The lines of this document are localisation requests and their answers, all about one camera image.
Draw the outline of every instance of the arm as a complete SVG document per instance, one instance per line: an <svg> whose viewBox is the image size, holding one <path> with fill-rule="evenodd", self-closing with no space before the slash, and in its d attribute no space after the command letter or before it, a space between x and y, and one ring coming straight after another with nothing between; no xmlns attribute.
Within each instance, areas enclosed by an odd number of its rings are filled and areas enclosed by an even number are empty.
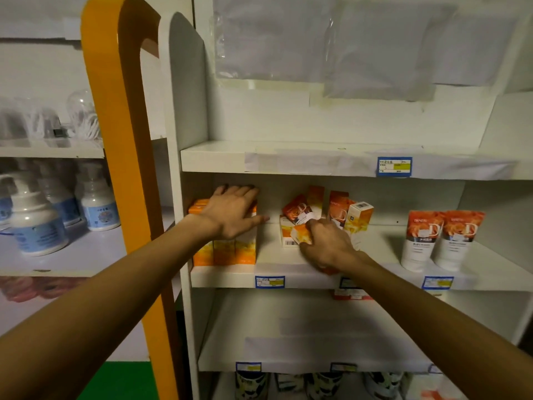
<svg viewBox="0 0 533 400"><path fill-rule="evenodd" d="M50 385L67 374L89 379L98 367L95 357L105 361L199 248L213 239L235 238L268 219L245 218L257 188L224 190L217 188L200 215L187 215L0 337L0 398L48 397L59 390ZM73 368L90 374L77 376Z"/></svg>
<svg viewBox="0 0 533 400"><path fill-rule="evenodd" d="M356 281L470 400L531 398L533 358L355 251L348 235L331 222L308 225L314 244L300 245L303 255Z"/></svg>

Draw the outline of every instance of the orange curved post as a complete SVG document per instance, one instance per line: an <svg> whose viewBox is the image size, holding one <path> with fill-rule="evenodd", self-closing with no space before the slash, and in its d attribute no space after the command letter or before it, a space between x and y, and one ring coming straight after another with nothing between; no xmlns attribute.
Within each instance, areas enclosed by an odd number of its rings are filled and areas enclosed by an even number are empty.
<svg viewBox="0 0 533 400"><path fill-rule="evenodd" d="M140 49L156 53L159 14L144 0L89 0L82 48L128 253L163 233L141 77ZM186 399L172 285L143 318L160 400Z"/></svg>

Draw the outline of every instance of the hand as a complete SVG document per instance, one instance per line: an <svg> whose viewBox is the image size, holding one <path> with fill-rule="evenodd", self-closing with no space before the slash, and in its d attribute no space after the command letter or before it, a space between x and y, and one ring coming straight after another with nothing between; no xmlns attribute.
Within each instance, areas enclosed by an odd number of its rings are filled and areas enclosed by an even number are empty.
<svg viewBox="0 0 533 400"><path fill-rule="evenodd" d="M348 234L333 222L313 219L306 226L313 237L313 244L303 242L300 250L309 262L321 268L330 267L353 274L357 265L371 261L363 251L356 251L352 247Z"/></svg>
<svg viewBox="0 0 533 400"><path fill-rule="evenodd" d="M259 194L259 188L218 187L201 214L215 225L213 239L231 240L245 231L266 222L268 216L255 215L246 217L250 207Z"/></svg>

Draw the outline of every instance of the person's right arm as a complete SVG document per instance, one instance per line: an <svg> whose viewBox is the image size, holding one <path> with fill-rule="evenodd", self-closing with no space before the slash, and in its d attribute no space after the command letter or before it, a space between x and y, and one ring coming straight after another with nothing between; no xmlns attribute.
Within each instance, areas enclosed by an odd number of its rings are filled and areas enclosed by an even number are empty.
<svg viewBox="0 0 533 400"><path fill-rule="evenodd" d="M303 255L350 276L470 400L533 398L532 357L355 251L333 223L312 220L308 227L313 244L300 245Z"/></svg>

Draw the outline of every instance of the facial cleanser tube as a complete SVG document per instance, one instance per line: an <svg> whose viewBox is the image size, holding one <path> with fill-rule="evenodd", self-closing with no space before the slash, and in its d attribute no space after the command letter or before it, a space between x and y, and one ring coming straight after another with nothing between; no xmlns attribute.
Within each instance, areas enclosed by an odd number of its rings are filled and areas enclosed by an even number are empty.
<svg viewBox="0 0 533 400"><path fill-rule="evenodd" d="M435 241L444 223L444 213L410 211L407 239L403 244L401 265L412 272L422 272L429 261Z"/></svg>
<svg viewBox="0 0 533 400"><path fill-rule="evenodd" d="M446 212L443 235L435 250L435 264L448 271L458 271L484 217L483 212Z"/></svg>

